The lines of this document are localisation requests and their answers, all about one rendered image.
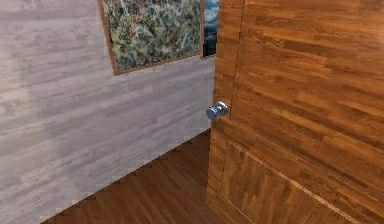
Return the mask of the silver round door knob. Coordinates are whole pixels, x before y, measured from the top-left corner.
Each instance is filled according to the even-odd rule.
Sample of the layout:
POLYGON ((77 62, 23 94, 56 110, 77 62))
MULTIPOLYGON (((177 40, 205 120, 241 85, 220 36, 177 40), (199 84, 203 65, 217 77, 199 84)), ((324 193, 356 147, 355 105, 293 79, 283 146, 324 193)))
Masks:
POLYGON ((218 101, 215 105, 206 110, 206 115, 210 120, 216 120, 218 117, 225 116, 227 113, 228 107, 222 101, 218 101))

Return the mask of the framed blue sky picture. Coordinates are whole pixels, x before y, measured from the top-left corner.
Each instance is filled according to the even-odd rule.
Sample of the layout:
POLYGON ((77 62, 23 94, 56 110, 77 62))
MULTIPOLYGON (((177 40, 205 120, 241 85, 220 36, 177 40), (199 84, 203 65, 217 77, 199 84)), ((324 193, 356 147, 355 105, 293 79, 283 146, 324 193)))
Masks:
POLYGON ((219 5, 220 0, 202 0, 202 58, 216 54, 219 5))

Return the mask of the framed green foliage picture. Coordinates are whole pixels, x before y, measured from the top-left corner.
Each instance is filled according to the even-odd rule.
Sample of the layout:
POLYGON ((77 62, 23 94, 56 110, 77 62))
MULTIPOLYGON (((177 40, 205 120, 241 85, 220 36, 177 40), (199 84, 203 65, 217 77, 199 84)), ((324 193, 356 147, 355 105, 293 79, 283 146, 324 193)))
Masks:
POLYGON ((197 56, 201 0, 97 0, 115 76, 197 56))

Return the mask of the brown wooden room door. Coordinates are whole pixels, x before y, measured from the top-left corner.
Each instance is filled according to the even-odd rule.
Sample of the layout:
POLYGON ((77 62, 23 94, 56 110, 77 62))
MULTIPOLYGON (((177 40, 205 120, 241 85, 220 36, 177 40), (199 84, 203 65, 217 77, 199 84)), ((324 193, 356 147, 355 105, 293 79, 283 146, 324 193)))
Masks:
POLYGON ((384 0, 220 0, 213 96, 226 224, 384 224, 384 0))

